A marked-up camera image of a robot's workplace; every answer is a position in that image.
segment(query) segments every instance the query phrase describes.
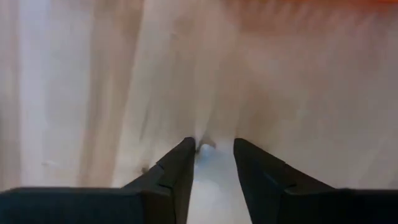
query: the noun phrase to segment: blurry background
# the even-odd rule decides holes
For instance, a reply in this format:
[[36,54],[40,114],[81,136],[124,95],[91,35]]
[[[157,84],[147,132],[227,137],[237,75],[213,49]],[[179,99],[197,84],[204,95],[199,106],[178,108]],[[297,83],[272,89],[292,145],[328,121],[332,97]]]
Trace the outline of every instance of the blurry background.
[[333,187],[398,187],[398,8],[0,0],[0,188],[119,187],[212,142],[189,223],[248,223],[246,138]]

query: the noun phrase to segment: wooden surface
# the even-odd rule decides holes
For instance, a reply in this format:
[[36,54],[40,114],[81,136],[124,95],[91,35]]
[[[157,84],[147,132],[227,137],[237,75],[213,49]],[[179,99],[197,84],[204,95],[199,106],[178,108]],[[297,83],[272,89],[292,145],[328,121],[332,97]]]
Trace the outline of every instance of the wooden surface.
[[216,146],[190,223],[246,223],[246,138],[334,187],[398,187],[396,6],[0,0],[0,186],[114,186]]

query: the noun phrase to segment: light wood panel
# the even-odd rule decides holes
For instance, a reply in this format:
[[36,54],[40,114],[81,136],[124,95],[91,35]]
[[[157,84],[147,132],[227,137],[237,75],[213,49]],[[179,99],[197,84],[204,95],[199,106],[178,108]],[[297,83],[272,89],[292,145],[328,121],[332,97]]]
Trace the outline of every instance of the light wood panel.
[[0,7],[3,189],[119,187],[185,136],[216,147],[197,164],[190,223],[248,222],[235,137],[334,187],[397,187],[395,6]]

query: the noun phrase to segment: wood grain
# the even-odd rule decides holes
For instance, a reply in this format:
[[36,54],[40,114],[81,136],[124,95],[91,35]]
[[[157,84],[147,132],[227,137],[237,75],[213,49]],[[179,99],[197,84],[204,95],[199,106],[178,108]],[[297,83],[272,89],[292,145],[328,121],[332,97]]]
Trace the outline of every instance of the wood grain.
[[215,147],[195,170],[190,223],[248,222],[235,137],[334,187],[398,186],[391,4],[0,0],[0,10],[2,189],[120,187],[186,136]]

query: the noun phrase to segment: black plastic part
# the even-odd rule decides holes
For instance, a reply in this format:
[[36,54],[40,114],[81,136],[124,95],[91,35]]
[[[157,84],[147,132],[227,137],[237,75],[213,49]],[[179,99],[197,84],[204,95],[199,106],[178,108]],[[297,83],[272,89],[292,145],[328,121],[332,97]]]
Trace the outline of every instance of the black plastic part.
[[185,138],[121,189],[19,188],[0,194],[0,223],[184,224],[195,140]]
[[398,223],[398,191],[334,189],[235,139],[239,181],[253,224]]

